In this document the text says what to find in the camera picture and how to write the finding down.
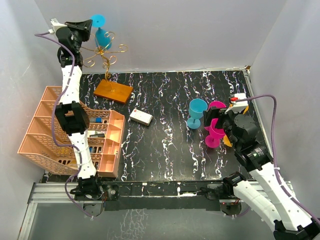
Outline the blue wine glass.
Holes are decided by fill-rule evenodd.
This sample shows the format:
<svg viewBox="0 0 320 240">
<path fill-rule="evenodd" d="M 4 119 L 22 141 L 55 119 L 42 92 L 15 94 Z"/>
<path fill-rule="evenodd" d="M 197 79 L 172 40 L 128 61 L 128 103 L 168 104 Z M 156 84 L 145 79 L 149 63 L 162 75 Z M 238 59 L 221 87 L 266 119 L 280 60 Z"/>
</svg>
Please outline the blue wine glass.
<svg viewBox="0 0 320 240">
<path fill-rule="evenodd" d="M 195 130 L 201 126 L 200 119 L 203 117 L 203 112 L 207 110 L 207 108 L 207 103 L 200 98 L 195 98 L 189 103 L 189 118 L 186 121 L 189 129 Z"/>
<path fill-rule="evenodd" d="M 101 14 L 95 14 L 91 17 L 92 27 L 97 28 L 94 36 L 96 47 L 101 47 L 103 50 L 109 50 L 112 46 L 111 39 L 107 34 L 107 31 L 102 27 L 106 23 L 106 19 Z"/>
</svg>

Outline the pink wine glass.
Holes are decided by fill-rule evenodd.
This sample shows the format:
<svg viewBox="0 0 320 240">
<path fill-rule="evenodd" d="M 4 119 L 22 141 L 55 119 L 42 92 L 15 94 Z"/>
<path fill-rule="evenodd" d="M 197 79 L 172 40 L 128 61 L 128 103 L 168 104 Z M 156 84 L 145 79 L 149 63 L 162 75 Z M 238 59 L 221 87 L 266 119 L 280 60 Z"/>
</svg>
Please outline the pink wine glass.
<svg viewBox="0 0 320 240">
<path fill-rule="evenodd" d="M 213 120 L 219 118 L 219 110 L 225 109 L 227 106 L 221 101 L 212 101 L 207 110 L 203 112 L 204 129 L 209 131 Z"/>
<path fill-rule="evenodd" d="M 226 135 L 222 128 L 216 128 L 218 118 L 214 118 L 211 121 L 210 126 L 206 126 L 204 129 L 208 131 L 208 136 L 205 138 L 205 144 L 209 148 L 217 148 L 220 145 L 221 139 Z"/>
</svg>

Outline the yellow wine glass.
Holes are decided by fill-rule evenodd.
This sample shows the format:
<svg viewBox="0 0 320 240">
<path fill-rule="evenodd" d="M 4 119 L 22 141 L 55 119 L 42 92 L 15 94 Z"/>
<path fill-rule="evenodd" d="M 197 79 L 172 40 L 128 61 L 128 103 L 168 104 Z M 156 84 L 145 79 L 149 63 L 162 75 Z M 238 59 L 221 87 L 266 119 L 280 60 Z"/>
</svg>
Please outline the yellow wine glass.
<svg viewBox="0 0 320 240">
<path fill-rule="evenodd" d="M 227 147 L 232 147 L 232 144 L 231 144 L 229 138 L 227 137 L 227 135 L 225 135 L 225 136 L 223 137 L 223 143 L 224 143 L 224 145 L 226 145 Z"/>
<path fill-rule="evenodd" d="M 249 110 L 249 105 L 241 112 L 243 115 Z"/>
</svg>

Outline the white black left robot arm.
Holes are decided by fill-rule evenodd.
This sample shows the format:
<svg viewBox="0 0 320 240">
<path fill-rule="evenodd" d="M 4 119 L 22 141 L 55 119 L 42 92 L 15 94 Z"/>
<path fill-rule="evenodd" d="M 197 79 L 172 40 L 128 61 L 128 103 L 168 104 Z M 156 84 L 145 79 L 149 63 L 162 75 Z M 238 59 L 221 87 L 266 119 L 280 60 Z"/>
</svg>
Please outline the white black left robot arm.
<svg viewBox="0 0 320 240">
<path fill-rule="evenodd" d="M 66 133 L 74 151 L 78 168 L 78 186 L 70 192 L 76 197 L 98 200 L 103 195 L 103 187 L 98 180 L 97 170 L 92 162 L 88 143 L 89 117 L 80 103 L 80 80 L 83 56 L 81 46 L 91 35 L 93 21 L 60 23 L 50 21 L 60 48 L 57 52 L 62 71 L 62 93 L 54 114 L 60 127 Z"/>
</svg>

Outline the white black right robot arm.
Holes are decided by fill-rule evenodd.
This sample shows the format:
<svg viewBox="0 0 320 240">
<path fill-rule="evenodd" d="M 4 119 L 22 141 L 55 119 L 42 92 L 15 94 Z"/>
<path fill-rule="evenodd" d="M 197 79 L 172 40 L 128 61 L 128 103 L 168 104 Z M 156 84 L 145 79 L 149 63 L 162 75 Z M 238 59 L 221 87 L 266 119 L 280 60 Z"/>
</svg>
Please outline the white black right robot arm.
<svg viewBox="0 0 320 240">
<path fill-rule="evenodd" d="M 258 127 L 249 116 L 226 108 L 211 107 L 203 112 L 204 125 L 213 124 L 228 137 L 238 162 L 259 183 L 259 193 L 239 172 L 223 178 L 223 194 L 244 201 L 273 231 L 276 240 L 313 240 L 320 233 L 319 220 L 307 213 L 288 185 L 276 176 L 270 152 L 257 140 Z"/>
</svg>

